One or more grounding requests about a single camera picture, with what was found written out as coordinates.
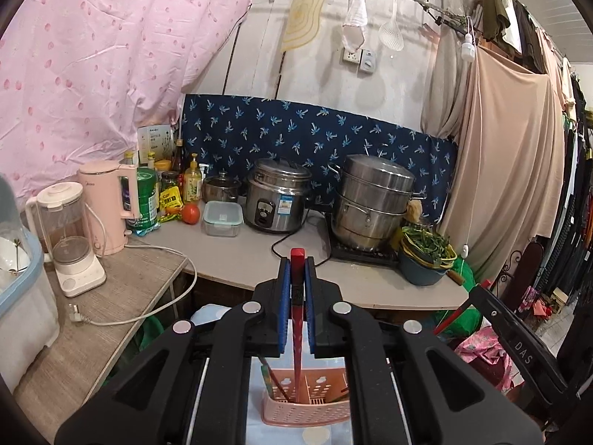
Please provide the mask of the blue planet pattern tablecloth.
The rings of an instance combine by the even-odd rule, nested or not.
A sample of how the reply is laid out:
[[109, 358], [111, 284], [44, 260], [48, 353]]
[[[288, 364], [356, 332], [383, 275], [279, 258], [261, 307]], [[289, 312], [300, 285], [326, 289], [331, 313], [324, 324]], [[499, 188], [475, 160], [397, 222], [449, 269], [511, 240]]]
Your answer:
[[[230, 307], [219, 304], [205, 304], [191, 316], [191, 322], [199, 324], [217, 322]], [[274, 370], [292, 369], [292, 330], [288, 324], [288, 340], [285, 351], [278, 359], [267, 359]], [[302, 328], [302, 370], [324, 369], [325, 367], [344, 367], [344, 359], [317, 360], [309, 352], [308, 332]], [[351, 422], [319, 427], [277, 427], [261, 421], [262, 399], [266, 392], [264, 378], [260, 371], [260, 361], [252, 359], [249, 380], [249, 404], [247, 408], [246, 444], [353, 444]]]

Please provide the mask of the white blender jug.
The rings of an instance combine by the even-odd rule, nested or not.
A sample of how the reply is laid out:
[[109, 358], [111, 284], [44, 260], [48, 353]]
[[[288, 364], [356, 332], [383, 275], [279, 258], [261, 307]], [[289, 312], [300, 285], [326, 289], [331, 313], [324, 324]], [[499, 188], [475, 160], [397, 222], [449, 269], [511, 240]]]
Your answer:
[[66, 297], [81, 295], [106, 281], [106, 271], [86, 236], [86, 203], [78, 182], [60, 182], [25, 204], [30, 231], [43, 239]]

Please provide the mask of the red tomato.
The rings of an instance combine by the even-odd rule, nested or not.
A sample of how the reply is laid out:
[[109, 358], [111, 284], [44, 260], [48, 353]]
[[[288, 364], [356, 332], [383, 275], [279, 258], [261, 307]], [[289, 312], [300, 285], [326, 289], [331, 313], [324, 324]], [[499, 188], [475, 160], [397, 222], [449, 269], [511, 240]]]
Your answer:
[[188, 225], [196, 225], [200, 219], [200, 210], [196, 203], [185, 204], [180, 213], [181, 220]]

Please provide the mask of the black induction cooker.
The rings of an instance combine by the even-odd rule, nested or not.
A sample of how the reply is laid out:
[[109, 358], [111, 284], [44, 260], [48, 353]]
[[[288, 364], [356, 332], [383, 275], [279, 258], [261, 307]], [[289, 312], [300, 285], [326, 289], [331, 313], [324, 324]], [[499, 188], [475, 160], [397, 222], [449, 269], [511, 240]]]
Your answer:
[[387, 244], [378, 249], [364, 251], [343, 244], [332, 228], [332, 221], [326, 219], [331, 258], [340, 261], [355, 262], [357, 264], [375, 265], [395, 268], [398, 264], [397, 253]]

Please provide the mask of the green tin can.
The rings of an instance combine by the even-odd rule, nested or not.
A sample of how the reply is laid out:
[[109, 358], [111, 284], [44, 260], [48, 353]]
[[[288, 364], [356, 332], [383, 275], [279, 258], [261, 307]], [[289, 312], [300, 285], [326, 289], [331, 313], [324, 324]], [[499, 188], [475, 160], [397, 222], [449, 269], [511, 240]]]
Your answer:
[[137, 169], [140, 217], [127, 220], [127, 228], [143, 236], [158, 227], [157, 173], [148, 167]]

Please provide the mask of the pink perforated utensil basket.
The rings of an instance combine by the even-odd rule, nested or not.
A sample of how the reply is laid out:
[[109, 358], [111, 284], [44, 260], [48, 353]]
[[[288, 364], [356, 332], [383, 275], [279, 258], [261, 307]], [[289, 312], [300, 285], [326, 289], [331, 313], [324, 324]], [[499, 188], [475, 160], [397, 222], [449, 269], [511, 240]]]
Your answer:
[[305, 369], [301, 378], [301, 402], [295, 402], [295, 373], [289, 369], [275, 372], [291, 402], [274, 386], [274, 399], [264, 392], [261, 420], [280, 427], [334, 425], [350, 419], [349, 386], [343, 367]]

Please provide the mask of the small steel lidded pot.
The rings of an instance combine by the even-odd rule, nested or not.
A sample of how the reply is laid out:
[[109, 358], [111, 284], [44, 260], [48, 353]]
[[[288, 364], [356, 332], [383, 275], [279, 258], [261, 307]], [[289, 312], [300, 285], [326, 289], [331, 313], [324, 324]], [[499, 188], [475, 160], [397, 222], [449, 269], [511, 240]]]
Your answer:
[[210, 201], [236, 202], [239, 196], [240, 181], [225, 171], [207, 177], [202, 183], [202, 199]]

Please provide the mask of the green chopstick gold band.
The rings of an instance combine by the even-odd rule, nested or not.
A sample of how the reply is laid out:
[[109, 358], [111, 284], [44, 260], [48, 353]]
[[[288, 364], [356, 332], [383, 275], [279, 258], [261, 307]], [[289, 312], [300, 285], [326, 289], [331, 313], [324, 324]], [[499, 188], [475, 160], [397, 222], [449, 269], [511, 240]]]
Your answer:
[[265, 388], [269, 398], [274, 399], [274, 380], [271, 377], [271, 369], [265, 365], [260, 365], [262, 378], [264, 379]]

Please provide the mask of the pink electric kettle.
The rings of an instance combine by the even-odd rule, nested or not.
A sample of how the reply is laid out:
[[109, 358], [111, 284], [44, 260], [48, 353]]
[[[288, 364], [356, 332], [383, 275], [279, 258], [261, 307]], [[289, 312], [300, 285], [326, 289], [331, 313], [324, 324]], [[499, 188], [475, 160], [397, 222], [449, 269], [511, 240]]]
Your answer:
[[115, 161], [92, 161], [77, 171], [86, 203], [89, 242], [97, 255], [115, 254], [127, 245], [127, 220], [142, 217], [137, 167]]

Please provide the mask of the yellow snack packet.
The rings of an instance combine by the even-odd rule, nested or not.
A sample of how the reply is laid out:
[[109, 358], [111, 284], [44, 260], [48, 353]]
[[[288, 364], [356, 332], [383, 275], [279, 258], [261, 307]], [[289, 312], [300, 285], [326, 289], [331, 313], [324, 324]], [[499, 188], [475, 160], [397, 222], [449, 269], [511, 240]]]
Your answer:
[[184, 203], [181, 197], [180, 190], [177, 186], [172, 186], [160, 192], [160, 210], [165, 215], [177, 214], [183, 207]]

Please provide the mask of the clear food container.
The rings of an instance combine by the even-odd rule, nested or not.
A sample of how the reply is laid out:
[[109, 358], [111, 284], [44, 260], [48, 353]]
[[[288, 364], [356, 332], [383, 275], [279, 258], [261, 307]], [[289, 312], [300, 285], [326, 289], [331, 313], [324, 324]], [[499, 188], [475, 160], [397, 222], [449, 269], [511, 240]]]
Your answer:
[[210, 201], [202, 215], [204, 232], [216, 237], [236, 237], [243, 225], [242, 208], [235, 202]]

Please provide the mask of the navy floral cloth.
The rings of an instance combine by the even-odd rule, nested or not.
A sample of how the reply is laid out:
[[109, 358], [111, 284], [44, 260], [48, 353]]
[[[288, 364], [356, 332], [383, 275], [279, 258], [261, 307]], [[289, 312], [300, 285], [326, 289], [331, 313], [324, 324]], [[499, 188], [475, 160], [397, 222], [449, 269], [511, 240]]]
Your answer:
[[182, 139], [187, 154], [243, 180], [263, 158], [291, 161], [312, 174], [312, 195], [330, 205], [339, 177], [330, 164], [354, 154], [383, 158], [410, 171], [423, 195], [422, 216], [440, 221], [452, 182], [457, 147], [448, 140], [369, 116], [278, 99], [187, 95]]

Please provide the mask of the blue basin with greens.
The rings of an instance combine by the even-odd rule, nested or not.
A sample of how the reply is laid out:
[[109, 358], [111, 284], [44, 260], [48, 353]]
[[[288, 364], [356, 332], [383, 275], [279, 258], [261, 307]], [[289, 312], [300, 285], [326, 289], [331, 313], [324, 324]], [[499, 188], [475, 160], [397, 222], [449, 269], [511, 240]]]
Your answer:
[[418, 224], [401, 227], [400, 234], [399, 268], [411, 284], [434, 285], [452, 270], [457, 253], [445, 237]]

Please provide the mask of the dark red chopstick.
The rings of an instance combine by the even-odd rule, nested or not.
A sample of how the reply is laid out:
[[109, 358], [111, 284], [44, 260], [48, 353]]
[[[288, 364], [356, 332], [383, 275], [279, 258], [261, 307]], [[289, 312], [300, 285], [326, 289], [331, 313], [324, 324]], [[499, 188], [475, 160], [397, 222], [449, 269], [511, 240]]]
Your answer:
[[274, 371], [272, 370], [271, 366], [268, 364], [267, 359], [265, 357], [261, 357], [261, 356], [258, 356], [258, 359], [260, 361], [260, 364], [265, 364], [271, 369], [271, 377], [274, 380], [274, 385], [276, 386], [277, 391], [279, 391], [281, 393], [281, 395], [284, 397], [285, 401], [291, 402], [291, 400], [288, 397], [288, 394], [286, 393], [286, 391], [284, 391], [284, 388], [282, 388], [281, 382], [278, 381], [278, 378], [274, 374]]

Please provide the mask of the white dish drainer box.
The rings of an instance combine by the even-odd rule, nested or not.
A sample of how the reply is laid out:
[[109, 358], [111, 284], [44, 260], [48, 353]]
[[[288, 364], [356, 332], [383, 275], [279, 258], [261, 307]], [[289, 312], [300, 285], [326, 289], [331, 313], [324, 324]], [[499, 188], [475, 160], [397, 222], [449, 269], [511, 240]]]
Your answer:
[[55, 294], [38, 237], [23, 226], [10, 185], [1, 181], [1, 378], [14, 391], [59, 335]]

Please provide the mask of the large steel steamer pot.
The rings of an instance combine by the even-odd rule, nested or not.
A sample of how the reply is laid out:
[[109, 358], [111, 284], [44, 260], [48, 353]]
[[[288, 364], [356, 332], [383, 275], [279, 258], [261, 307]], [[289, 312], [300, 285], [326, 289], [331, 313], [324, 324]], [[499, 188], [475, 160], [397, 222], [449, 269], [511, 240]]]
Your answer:
[[380, 247], [399, 227], [408, 203], [426, 197], [414, 190], [410, 171], [383, 158], [349, 155], [342, 166], [328, 168], [340, 177], [332, 228], [343, 244], [356, 249]]

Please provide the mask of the pink dotted curtain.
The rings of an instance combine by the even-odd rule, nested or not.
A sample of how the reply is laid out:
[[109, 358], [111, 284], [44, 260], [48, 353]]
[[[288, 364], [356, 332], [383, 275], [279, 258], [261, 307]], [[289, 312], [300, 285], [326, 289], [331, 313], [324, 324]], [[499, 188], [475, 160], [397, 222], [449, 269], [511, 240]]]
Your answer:
[[18, 204], [169, 123], [251, 0], [24, 0], [1, 39], [1, 173]]

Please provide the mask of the white carton box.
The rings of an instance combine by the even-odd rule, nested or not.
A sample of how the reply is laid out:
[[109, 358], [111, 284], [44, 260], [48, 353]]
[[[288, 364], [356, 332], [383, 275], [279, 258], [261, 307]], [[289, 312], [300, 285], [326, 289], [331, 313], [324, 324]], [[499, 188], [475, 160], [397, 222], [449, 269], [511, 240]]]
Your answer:
[[171, 160], [174, 152], [173, 129], [165, 125], [143, 126], [138, 129], [139, 160], [148, 163], [148, 154], [155, 153], [155, 160]]

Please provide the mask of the beige hanging curtain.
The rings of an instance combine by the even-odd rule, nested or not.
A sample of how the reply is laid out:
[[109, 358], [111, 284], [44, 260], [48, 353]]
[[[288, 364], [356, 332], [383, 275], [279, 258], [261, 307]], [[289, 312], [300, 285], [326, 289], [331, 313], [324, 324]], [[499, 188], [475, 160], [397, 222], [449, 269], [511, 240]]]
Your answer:
[[495, 277], [511, 251], [551, 235], [564, 174], [560, 102], [536, 75], [482, 46], [461, 57], [457, 33], [440, 32], [421, 130], [458, 145], [440, 231], [468, 250], [477, 279]]

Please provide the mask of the steel rice cooker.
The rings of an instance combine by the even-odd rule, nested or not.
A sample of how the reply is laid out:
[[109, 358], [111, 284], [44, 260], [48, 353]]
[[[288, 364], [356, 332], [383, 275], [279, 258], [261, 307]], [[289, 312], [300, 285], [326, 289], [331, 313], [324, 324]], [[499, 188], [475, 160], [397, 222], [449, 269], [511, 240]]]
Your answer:
[[302, 225], [311, 181], [311, 172], [292, 161], [256, 161], [247, 178], [244, 219], [262, 232], [294, 232]]

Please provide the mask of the yellow oil bottle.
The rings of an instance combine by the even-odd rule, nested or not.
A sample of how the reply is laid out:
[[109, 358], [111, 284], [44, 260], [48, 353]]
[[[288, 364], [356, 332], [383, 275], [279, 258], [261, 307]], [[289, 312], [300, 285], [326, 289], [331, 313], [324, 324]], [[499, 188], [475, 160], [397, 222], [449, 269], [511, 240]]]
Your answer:
[[199, 169], [197, 154], [191, 155], [188, 169], [184, 173], [183, 200], [185, 203], [198, 203], [201, 198], [202, 174]]

